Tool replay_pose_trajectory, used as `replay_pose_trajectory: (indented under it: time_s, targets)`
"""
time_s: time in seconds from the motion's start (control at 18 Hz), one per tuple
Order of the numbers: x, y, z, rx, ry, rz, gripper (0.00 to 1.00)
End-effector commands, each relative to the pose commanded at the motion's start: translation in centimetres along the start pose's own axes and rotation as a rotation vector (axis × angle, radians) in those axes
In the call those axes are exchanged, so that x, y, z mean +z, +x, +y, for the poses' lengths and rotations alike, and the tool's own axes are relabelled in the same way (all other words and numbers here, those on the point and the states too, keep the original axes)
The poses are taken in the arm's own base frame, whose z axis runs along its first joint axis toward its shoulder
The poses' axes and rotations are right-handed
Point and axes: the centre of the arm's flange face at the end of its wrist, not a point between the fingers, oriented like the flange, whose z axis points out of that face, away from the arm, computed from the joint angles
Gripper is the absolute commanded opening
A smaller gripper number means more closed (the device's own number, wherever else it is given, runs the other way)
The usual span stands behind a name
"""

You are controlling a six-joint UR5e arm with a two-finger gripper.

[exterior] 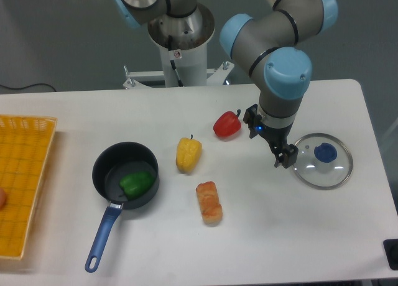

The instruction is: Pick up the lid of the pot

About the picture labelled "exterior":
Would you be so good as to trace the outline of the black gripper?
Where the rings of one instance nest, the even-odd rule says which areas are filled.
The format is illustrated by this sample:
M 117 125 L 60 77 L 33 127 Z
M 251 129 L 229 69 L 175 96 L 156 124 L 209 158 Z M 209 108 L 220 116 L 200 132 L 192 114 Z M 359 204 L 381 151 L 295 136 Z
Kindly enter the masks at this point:
M 296 145 L 287 143 L 287 136 L 293 124 L 291 117 L 273 118 L 265 112 L 260 112 L 259 106 L 254 104 L 245 111 L 243 121 L 248 125 L 251 139 L 260 136 L 268 143 L 275 155 L 275 168 L 281 165 L 289 168 L 296 163 L 299 150 Z

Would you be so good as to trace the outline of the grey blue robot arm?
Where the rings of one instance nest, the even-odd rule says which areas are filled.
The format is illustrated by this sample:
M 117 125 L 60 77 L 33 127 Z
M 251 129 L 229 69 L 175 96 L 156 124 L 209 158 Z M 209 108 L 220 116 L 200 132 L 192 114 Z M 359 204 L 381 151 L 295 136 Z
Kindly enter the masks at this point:
M 146 25 L 159 49 L 166 86 L 200 86 L 207 80 L 207 43 L 215 31 L 210 10 L 198 0 L 114 0 L 132 28 Z M 257 104 L 243 120 L 251 137 L 265 139 L 278 166 L 298 156 L 287 136 L 305 92 L 312 63 L 296 45 L 330 28 L 338 17 L 336 0 L 267 0 L 272 12 L 255 20 L 230 18 L 220 44 L 259 88 Z

